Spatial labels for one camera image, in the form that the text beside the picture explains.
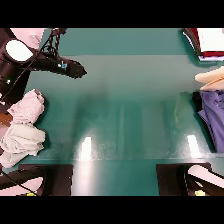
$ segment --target cable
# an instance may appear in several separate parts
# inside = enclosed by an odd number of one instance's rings
[[[42,50],[45,48],[46,44],[48,43],[48,41],[52,38],[52,33],[53,30],[51,31],[50,36],[48,37],[48,39],[46,40],[46,42],[44,43],[44,45],[41,47],[40,51],[36,54],[36,56],[34,57],[34,59],[30,62],[30,64],[20,73],[20,75],[17,77],[16,81],[13,83],[13,85],[11,86],[11,88],[9,89],[9,91],[5,94],[5,96],[2,97],[1,102],[4,101],[4,99],[6,98],[6,96],[9,95],[9,93],[12,91],[12,89],[14,88],[14,86],[16,85],[16,83],[19,81],[19,79],[21,78],[21,76],[28,70],[28,68],[33,64],[33,62],[36,60],[36,58],[39,56],[39,54],[42,52]]]
[[[30,193],[33,193],[33,194],[36,195],[36,196],[39,196],[39,195],[38,195],[37,193],[35,193],[34,191],[30,190],[30,189],[27,188],[27,187],[24,187],[22,184],[19,184],[19,183],[17,183],[16,181],[14,181],[14,180],[13,180],[7,173],[5,173],[4,171],[0,170],[0,172],[1,172],[2,174],[4,174],[4,175],[5,175],[9,180],[11,180],[14,184],[19,185],[19,186],[22,187],[23,189],[29,191]]]

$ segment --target navy blue garment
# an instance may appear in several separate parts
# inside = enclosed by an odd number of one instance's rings
[[[217,153],[224,153],[224,91],[200,91],[200,95],[198,114],[208,126]]]

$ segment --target green table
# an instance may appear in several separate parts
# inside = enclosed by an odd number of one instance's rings
[[[60,55],[88,74],[31,73],[47,140],[22,163],[74,164],[73,195],[158,195],[157,163],[208,161],[224,175],[191,102],[194,76],[221,63],[200,63],[177,28],[71,28]]]

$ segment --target table surface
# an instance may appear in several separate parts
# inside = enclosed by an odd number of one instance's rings
[[[194,76],[222,62],[199,62],[178,28],[70,28],[59,50],[88,74],[31,73],[47,139],[22,163],[74,164],[72,195],[159,195],[158,163],[210,162],[224,175],[191,100]]]

